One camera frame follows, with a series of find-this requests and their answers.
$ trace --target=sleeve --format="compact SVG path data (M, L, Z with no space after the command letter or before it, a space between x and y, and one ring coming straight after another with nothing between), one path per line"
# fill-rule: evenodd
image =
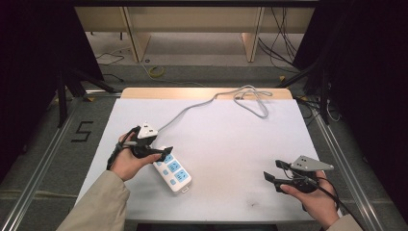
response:
M106 170L57 230L123 230L129 194L123 181Z
M330 226L327 231L362 231L362 229L351 215L345 215Z

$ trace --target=hand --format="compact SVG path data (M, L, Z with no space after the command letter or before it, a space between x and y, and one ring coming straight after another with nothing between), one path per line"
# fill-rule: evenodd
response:
M130 141L134 135L135 133L132 133L126 141ZM119 138L119 141L122 141L124 137L125 135L122 135ZM116 173L123 181L127 181L132 179L142 167L147 164L152 164L161 157L162 154L153 154L138 159L132 154L130 148L123 148L123 150L117 155L114 164L111 166L111 171Z
M316 176L326 179L322 171L317 171ZM334 195L334 189L330 183L325 180L319 180L319 185ZM334 200L319 189L310 193L303 193L288 185L281 185L281 189L300 200L309 215L317 220L324 230L327 230L339 219Z

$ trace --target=desk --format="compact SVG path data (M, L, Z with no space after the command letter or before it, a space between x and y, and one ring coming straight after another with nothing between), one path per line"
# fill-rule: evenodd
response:
M78 199L105 169L119 135L145 120L158 129L198 98L231 89L127 89L117 99ZM174 146L173 154L190 173L186 193L174 194L153 166L126 182L132 192L127 218L137 222L279 223L313 220L300 203L277 193L263 171L284 172L274 160L300 154L317 159L303 118L288 90L270 90L269 116L260 119L232 100L215 100L187 111L162 130L155 146ZM243 100L256 110L254 100Z

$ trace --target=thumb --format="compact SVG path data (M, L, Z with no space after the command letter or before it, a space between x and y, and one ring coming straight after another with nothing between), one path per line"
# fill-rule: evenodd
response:
M145 166L147 164L152 164L153 162L159 160L162 157L162 154L152 154L144 158L139 159L140 163Z
M299 191L295 187L289 185L281 185L280 188L283 192L295 197L298 200L301 200L303 198L303 192Z

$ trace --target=gray carpet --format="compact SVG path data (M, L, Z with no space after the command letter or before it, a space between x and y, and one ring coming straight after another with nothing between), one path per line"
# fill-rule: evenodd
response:
M160 80L188 81L200 83L207 87L226 88L236 88L243 85L273 88L279 83L278 76L286 75L289 78L292 75L273 67L258 66L165 66L165 69L166 73ZM105 74L114 74L124 79L124 82L119 82L113 76L105 76L106 83L119 90L127 87L198 87L190 84L179 85L152 81L139 65L101 65L101 70ZM304 80L290 87L293 95L303 94L303 84ZM89 83L84 83L84 86L87 89L97 89ZM18 230L55 230L73 207L76 199L72 198L72 196L76 196L81 189L115 103L114 97L95 97L92 100L80 103L64 141L39 187L40 191L56 193L58 196L36 196ZM305 106L299 105L299 109L305 117L310 113ZM92 122L83 124L83 130L91 131L88 140L73 142L73 140L85 138L84 134L76 133L78 126L84 121ZM305 118L305 123L309 124L308 130L320 159L336 167L333 155L321 135L316 121L312 118ZM18 191L24 189L30 179L48 143L55 134L57 125L58 105L52 103L50 109L44 112L43 120L32 140L28 143L27 153L18 158L9 175L0 186L0 222L4 220L4 215L8 213L15 203ZM379 184L370 166L362 160L362 154L347 127L346 121L331 121L330 126L386 230L408 230L407 224ZM327 174L328 178L336 186L344 204L364 223L340 171L336 169L327 172ZM127 220L125 230L135 230L136 226L133 221ZM319 230L319 226L316 224L278 224L278 228L281 231Z

